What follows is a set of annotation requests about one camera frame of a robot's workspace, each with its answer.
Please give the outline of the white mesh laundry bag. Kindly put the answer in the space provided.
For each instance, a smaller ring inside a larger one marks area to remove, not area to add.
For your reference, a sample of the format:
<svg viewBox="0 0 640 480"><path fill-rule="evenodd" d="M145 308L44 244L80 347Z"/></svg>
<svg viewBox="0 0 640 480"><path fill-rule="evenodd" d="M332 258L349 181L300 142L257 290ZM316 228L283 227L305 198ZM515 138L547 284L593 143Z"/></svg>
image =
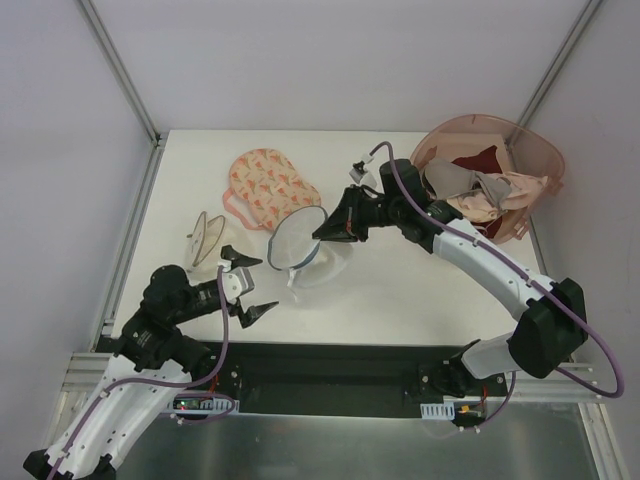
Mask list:
<svg viewBox="0 0 640 480"><path fill-rule="evenodd" d="M267 262L287 274L286 286L296 302L300 292L329 284L351 261L350 244L312 237L327 219L323 207L303 207L287 216L269 239Z"/></svg>

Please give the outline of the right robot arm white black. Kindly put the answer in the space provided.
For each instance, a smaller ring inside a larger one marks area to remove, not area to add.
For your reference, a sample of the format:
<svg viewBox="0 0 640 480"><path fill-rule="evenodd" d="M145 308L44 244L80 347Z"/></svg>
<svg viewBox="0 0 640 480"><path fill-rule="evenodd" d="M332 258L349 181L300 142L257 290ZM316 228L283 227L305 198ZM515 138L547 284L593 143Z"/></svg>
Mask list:
<svg viewBox="0 0 640 480"><path fill-rule="evenodd" d="M328 219L312 234L329 242L364 242L370 228L394 226L403 237L458 267L492 294L516 320L510 334L474 340L431 369L432 389L462 398L486 378L523 371L546 378L587 338L582 288L531 273L490 243L461 213L429 198L418 169L407 159L379 168L382 192L365 185L347 187Z"/></svg>

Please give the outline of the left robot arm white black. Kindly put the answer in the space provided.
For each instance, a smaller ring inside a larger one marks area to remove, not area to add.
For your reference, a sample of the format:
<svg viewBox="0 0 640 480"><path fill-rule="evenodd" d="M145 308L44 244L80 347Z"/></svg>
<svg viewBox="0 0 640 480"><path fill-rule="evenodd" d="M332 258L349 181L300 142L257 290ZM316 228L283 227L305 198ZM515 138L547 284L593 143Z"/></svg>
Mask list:
<svg viewBox="0 0 640 480"><path fill-rule="evenodd" d="M274 303L244 308L251 268L261 259L225 245L214 279L193 284L182 267L156 269L125 323L100 381L66 431L32 451L23 468L36 479L113 479L137 439L185 390L202 390L224 366L230 319L252 326Z"/></svg>

